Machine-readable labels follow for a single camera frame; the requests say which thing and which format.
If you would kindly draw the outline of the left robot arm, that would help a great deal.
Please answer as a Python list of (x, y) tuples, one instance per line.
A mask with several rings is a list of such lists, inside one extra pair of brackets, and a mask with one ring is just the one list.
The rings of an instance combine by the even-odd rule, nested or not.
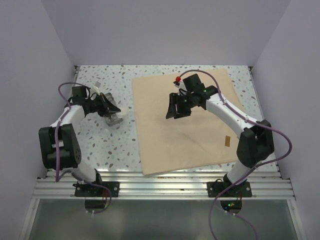
[(38, 131), (42, 163), (47, 170), (55, 171), (55, 182), (65, 174), (71, 174), (78, 186), (85, 186), (92, 196), (103, 193), (104, 184), (98, 171), (82, 161), (81, 147), (76, 128), (89, 114), (104, 118), (108, 126), (122, 121), (113, 95), (77, 83), (71, 88), (71, 96), (60, 95), (66, 105), (60, 117), (50, 126)]

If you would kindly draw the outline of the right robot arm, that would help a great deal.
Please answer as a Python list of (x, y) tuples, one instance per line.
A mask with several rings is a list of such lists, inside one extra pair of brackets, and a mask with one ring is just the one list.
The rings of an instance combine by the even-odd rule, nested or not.
[(237, 161), (222, 180), (220, 188), (227, 196), (235, 196), (247, 174), (275, 150), (271, 124), (246, 116), (222, 94), (218, 85), (205, 86), (197, 74), (173, 82), (177, 93), (170, 93), (166, 119), (188, 117), (192, 108), (201, 107), (214, 114), (233, 130), (238, 137)]

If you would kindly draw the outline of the brown tape piece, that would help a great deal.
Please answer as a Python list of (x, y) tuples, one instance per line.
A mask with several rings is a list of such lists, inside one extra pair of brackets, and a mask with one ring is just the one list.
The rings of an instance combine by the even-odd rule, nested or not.
[(228, 135), (225, 136), (224, 145), (225, 145), (226, 147), (230, 147), (230, 146), (231, 146), (231, 137), (230, 137), (230, 136), (228, 136)]

